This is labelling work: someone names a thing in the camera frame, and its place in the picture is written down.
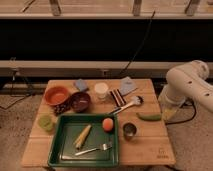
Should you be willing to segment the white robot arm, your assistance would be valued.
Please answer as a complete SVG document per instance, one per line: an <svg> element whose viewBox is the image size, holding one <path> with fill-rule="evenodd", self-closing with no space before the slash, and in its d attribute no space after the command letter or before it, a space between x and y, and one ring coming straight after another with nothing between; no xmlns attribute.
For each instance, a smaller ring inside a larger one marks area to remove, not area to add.
<svg viewBox="0 0 213 171"><path fill-rule="evenodd" d="M171 68L166 73L167 84L158 97L162 119L170 120L187 98L213 112L213 85L206 82L208 76L209 67L200 60Z"/></svg>

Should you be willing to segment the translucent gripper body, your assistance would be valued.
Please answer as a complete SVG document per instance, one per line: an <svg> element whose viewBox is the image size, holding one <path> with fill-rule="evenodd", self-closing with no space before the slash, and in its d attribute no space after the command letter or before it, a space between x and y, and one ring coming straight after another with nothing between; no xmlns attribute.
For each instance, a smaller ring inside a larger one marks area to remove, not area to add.
<svg viewBox="0 0 213 171"><path fill-rule="evenodd" d="M181 93L178 93L171 86L165 85L158 97L162 119L164 121L170 120L185 100L186 98Z"/></svg>

